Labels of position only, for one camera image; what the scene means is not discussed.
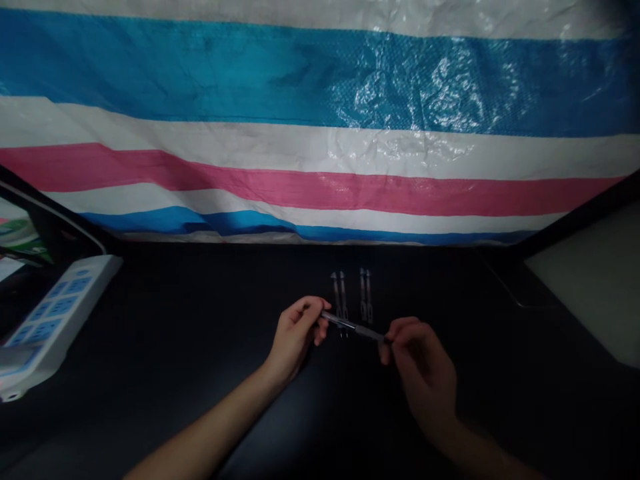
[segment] blue stripe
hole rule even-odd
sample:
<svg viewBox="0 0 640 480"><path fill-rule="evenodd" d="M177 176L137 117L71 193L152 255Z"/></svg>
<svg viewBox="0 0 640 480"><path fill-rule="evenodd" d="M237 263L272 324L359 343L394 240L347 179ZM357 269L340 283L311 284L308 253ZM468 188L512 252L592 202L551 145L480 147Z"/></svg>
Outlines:
<svg viewBox="0 0 640 480"><path fill-rule="evenodd" d="M150 120L592 137L640 133L631 45L2 9L0 93Z"/></svg>
<svg viewBox="0 0 640 480"><path fill-rule="evenodd" d="M170 235L196 231L215 231L221 236L248 233L288 232L301 238L315 241L367 240L387 242L416 242L424 245L459 245L478 241L517 243L534 231L504 233L442 233L418 234L386 231L351 230L336 227L307 227L294 225L271 215L252 210L232 213L202 215L185 207L128 213L126 215L103 215L82 213L91 222L119 232L155 232Z"/></svg>

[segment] tarp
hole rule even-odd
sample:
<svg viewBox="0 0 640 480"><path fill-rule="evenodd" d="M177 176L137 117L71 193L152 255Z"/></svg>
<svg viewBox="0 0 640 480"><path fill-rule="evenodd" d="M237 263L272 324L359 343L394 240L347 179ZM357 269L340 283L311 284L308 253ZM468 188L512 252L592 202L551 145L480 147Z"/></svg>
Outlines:
<svg viewBox="0 0 640 480"><path fill-rule="evenodd" d="M640 168L614 3L0 5L0 164L120 236L510 244Z"/></svg>

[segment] dark table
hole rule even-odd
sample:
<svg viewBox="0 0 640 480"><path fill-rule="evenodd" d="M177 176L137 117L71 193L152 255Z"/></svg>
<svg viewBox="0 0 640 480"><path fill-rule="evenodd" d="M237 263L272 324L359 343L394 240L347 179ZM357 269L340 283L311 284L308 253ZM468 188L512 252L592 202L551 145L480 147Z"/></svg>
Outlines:
<svg viewBox="0 0 640 480"><path fill-rule="evenodd" d="M637 474L640 380L542 291L521 308L475 249L135 243L50 380L0 405L7 479L114 479L266 358L280 312L372 272L375 328L430 322L459 414L550 478ZM535 282L523 269L526 282ZM373 342L335 328L229 456L221 478L456 478Z"/></svg>

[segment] white stripe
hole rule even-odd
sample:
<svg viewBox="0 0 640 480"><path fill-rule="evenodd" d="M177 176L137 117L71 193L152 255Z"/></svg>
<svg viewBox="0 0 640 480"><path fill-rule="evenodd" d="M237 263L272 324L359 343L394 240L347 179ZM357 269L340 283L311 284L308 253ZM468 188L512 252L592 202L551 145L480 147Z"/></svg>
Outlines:
<svg viewBox="0 0 640 480"><path fill-rule="evenodd" d="M436 179L622 177L640 135L587 139L140 120L42 97L0 97L0 147L98 142L220 167Z"/></svg>
<svg viewBox="0 0 640 480"><path fill-rule="evenodd" d="M1 0L85 15L370 30L416 37L608 39L623 14L602 0Z"/></svg>
<svg viewBox="0 0 640 480"><path fill-rule="evenodd" d="M261 244L295 244L295 245L412 245L422 247L424 244L417 242L384 242L370 240L340 240L332 242L306 240L297 233L266 232L250 233L246 235L229 235L222 237L214 231L197 231L181 235L168 235L164 233L120 233L112 232L116 237L126 240L155 241L155 242L199 242L199 243L261 243ZM496 240L479 240L473 243L462 244L463 247L475 245L510 245Z"/></svg>
<svg viewBox="0 0 640 480"><path fill-rule="evenodd" d="M254 210L295 225L400 233L499 233L540 230L564 215L560 213L531 217L428 217L372 210L298 209L245 200L224 190L168 191L152 183L70 193L49 192L46 195L78 213L124 215L175 206L186 207L205 215Z"/></svg>

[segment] pink stripe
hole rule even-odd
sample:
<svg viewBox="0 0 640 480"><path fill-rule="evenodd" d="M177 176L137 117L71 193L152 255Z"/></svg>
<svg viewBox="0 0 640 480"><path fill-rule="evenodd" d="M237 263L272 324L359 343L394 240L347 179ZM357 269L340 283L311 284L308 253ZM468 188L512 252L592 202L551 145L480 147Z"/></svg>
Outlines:
<svg viewBox="0 0 640 480"><path fill-rule="evenodd" d="M156 183L175 191L222 189L283 207L431 216L562 213L622 180L440 180L236 169L188 162L158 150L113 151L97 143L0 149L0 163L47 192Z"/></svg>

